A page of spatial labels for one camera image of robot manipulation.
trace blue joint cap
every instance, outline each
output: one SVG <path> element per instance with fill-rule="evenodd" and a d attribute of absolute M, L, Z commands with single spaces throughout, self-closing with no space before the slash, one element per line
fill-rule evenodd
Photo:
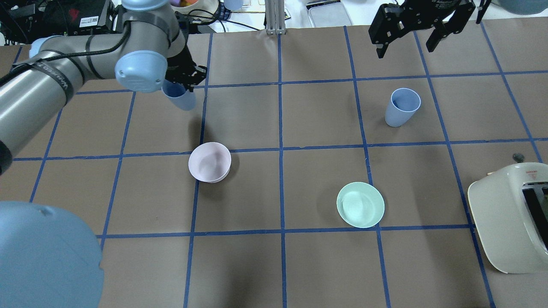
<path fill-rule="evenodd" d="M 161 89 L 167 69 L 168 60 L 163 55 L 150 50 L 137 50 L 116 62 L 115 75 L 124 87 L 150 93 Z"/>
<path fill-rule="evenodd" d="M 37 55 L 40 52 L 40 47 L 42 47 L 42 45 L 47 40 L 49 40 L 52 37 L 56 37 L 56 36 L 62 36 L 62 35 L 52 35 L 52 36 L 48 36 L 48 37 L 44 37 L 44 38 L 39 38 L 36 41 L 32 42 L 31 50 L 28 51 L 28 57 L 32 58 L 35 55 Z"/>
<path fill-rule="evenodd" d="M 122 0 L 122 6 L 132 11 L 150 11 L 164 6 L 169 0 Z"/>

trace gray robot arm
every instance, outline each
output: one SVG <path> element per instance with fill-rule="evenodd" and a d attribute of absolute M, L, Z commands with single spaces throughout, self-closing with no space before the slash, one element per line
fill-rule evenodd
<path fill-rule="evenodd" d="M 159 90 L 164 79 L 192 87 L 197 67 L 168 0 L 123 0 L 122 34 L 51 37 L 0 81 L 0 174 L 21 149 L 91 79 L 114 79 L 133 91 Z"/>

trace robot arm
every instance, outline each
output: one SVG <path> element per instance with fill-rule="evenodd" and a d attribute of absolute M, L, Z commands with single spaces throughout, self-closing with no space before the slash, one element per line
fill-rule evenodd
<path fill-rule="evenodd" d="M 0 174 L 88 80 L 116 78 L 147 93 L 160 90 L 164 79 L 189 91 L 205 79 L 207 68 L 192 61 L 168 0 L 122 5 L 128 9 L 122 34 L 41 39 L 32 58 L 0 79 Z"/>
<path fill-rule="evenodd" d="M 481 22 L 490 3 L 490 0 L 481 0 L 476 23 Z M 405 0 L 402 5 L 383 4 L 369 28 L 369 36 L 377 45 L 380 59 L 397 38 L 411 31 L 434 28 L 426 42 L 428 51 L 432 52 L 449 34 L 462 32 L 475 8 L 472 0 Z M 449 21 L 444 22 L 451 14 Z"/>

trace metal bracket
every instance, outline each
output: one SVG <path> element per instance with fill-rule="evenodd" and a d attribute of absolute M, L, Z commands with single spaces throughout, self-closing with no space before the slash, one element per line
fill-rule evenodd
<path fill-rule="evenodd" d="M 266 0 L 266 34 L 278 35 L 286 33 L 286 17 L 284 0 Z"/>

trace white bowl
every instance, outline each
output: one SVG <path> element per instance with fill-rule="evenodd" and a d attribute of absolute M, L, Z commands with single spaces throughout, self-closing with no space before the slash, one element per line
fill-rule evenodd
<path fill-rule="evenodd" d="M 232 157 L 226 146 L 208 142 L 190 154 L 189 171 L 198 181 L 217 183 L 229 174 L 231 163 Z"/>

